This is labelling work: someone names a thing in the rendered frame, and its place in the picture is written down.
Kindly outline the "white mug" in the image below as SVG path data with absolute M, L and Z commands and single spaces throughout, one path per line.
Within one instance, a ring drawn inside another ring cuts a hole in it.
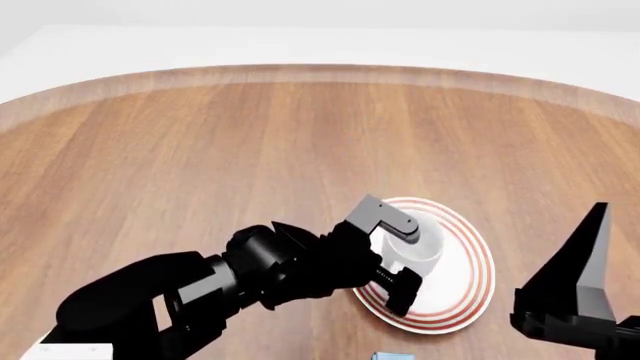
M 433 271 L 442 255 L 443 230 L 435 217 L 427 212 L 416 209 L 403 209 L 403 212 L 417 221 L 418 242 L 409 244 L 384 230 L 381 251 L 382 266 L 388 270 L 394 269 L 395 266 L 407 267 L 424 278 Z

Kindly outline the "white plate with red rings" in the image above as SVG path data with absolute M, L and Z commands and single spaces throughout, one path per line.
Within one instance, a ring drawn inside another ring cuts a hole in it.
M 476 228 L 454 210 L 418 197 L 385 200 L 399 209 L 429 215 L 444 236 L 443 255 L 423 278 L 404 317 L 390 312 L 386 290 L 371 282 L 354 290 L 359 301 L 386 323 L 408 332 L 440 335 L 469 326 L 488 308 L 495 290 L 495 264 Z

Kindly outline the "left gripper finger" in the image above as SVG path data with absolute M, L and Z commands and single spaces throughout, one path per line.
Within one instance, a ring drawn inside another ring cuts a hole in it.
M 386 290 L 388 299 L 385 307 L 396 316 L 405 317 L 417 297 L 423 279 L 408 267 L 392 273 L 378 266 L 372 281 Z
M 370 194 L 358 203 L 345 221 L 367 235 L 382 228 L 407 244 L 416 244 L 420 239 L 415 218 Z

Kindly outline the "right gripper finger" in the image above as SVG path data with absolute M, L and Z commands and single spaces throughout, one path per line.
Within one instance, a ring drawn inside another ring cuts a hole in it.
M 609 203 L 595 203 L 564 245 L 519 289 L 519 311 L 613 322 L 605 292 Z

